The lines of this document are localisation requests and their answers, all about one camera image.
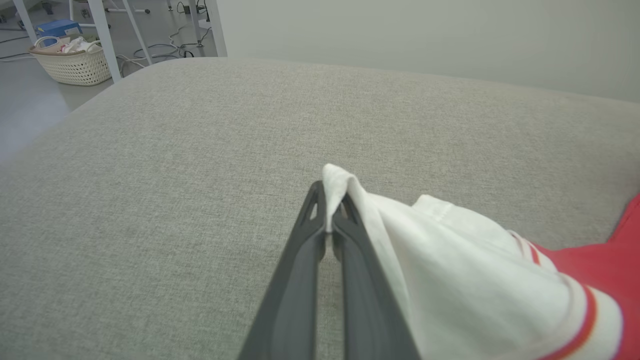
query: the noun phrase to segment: upholstery fabric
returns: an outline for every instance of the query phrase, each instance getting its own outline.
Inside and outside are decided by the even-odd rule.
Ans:
[[[233,359],[325,163],[551,249],[640,190],[640,104],[382,70],[158,63],[0,167],[0,358]],[[342,356],[321,263],[317,356]]]

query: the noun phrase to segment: floor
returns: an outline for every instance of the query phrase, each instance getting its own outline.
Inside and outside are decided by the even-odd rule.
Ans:
[[[124,8],[119,0],[115,0],[120,8]],[[172,0],[173,11],[169,12],[165,0],[131,0],[130,4],[138,9],[149,9],[150,14],[137,13],[136,21],[148,45],[166,44],[168,36],[185,24],[191,24],[190,15],[178,13],[178,1]],[[79,22],[92,22],[83,19],[81,9],[87,4],[78,3],[74,8],[74,19]],[[68,3],[54,5],[54,15],[47,15],[44,10],[37,8],[29,12],[33,24],[42,24],[58,19],[67,19],[69,15]],[[136,40],[133,27],[126,13],[108,13],[107,21],[111,25],[111,37],[116,54],[123,54],[129,58],[141,46]],[[15,19],[8,19],[8,23],[0,24],[0,29],[17,28]],[[97,34],[95,29],[83,28],[84,33]],[[1,31],[0,42],[11,38],[25,37],[23,31]],[[176,44],[195,42],[193,27],[188,25],[173,37]],[[204,47],[193,45],[185,49],[195,56],[216,56],[216,48],[211,32],[202,40]],[[28,38],[14,40],[0,44],[0,56],[25,53],[30,46]],[[151,48],[152,54],[168,51],[167,47]],[[128,75],[139,68],[127,64],[124,74]],[[67,114],[99,94],[112,80],[95,86],[72,86],[59,84],[52,80],[41,68],[36,60],[19,60],[0,62],[0,163],[10,160],[12,155],[29,145],[46,129],[59,123]]]

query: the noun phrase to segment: laundry basket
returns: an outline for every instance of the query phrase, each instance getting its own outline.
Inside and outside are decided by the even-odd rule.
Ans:
[[[40,47],[40,43],[48,38],[56,39],[57,42],[51,46]],[[100,40],[92,42],[88,50],[99,42]],[[62,45],[67,43],[68,39],[62,41],[56,37],[42,37],[29,48],[29,53],[33,54],[53,80],[59,83],[90,86],[111,77],[102,48],[92,52],[82,50],[68,54],[57,53]]]

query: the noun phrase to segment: wall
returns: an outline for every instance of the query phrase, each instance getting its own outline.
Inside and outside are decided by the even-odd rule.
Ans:
[[[230,57],[486,79],[640,102],[638,0],[218,0]]]

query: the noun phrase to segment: table leg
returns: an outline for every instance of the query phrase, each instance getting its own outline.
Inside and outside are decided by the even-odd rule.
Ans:
[[[198,47],[202,47],[200,41],[200,24],[198,23],[198,7],[196,6],[196,0],[189,0],[189,7],[191,8],[191,22],[193,23],[193,30],[196,33],[196,41]]]
[[[145,44],[145,39],[142,38],[142,34],[140,33],[140,29],[138,29],[138,24],[136,23],[136,19],[133,16],[133,12],[131,11],[131,7],[129,6],[129,0],[122,0],[124,4],[124,8],[127,10],[127,14],[129,15],[129,20],[131,20],[131,25],[133,25],[133,31],[136,32],[136,36],[138,37],[138,41],[140,45],[142,45],[142,51],[145,53],[147,57],[147,61],[149,65],[153,64],[153,60],[151,56],[149,56],[149,50],[147,49],[147,45]]]
[[[209,24],[211,24],[213,42],[216,44],[216,54],[218,54],[219,58],[226,58],[227,45],[225,44],[225,37],[222,33],[217,0],[209,0],[209,3],[207,3],[207,11],[209,12],[209,20],[211,20]]]
[[[23,0],[13,0],[13,4],[15,8],[18,10],[18,14],[20,15],[20,20],[24,24],[24,27],[27,29],[27,34],[29,34],[29,39],[32,44],[38,40],[36,37],[36,31],[33,29],[33,24],[31,23],[31,19],[29,18],[29,13],[27,12],[27,8],[24,6]]]
[[[74,0],[69,0],[69,20],[74,21]]]
[[[91,15],[93,16],[93,22],[95,23],[95,29],[98,31],[100,44],[104,50],[104,56],[107,58],[109,72],[111,73],[113,82],[116,83],[122,79],[122,77],[118,69],[118,60],[116,60],[116,52],[113,49],[113,42],[111,41],[111,34],[109,33],[109,24],[107,24],[106,15],[104,15],[102,0],[88,0],[88,2]]]

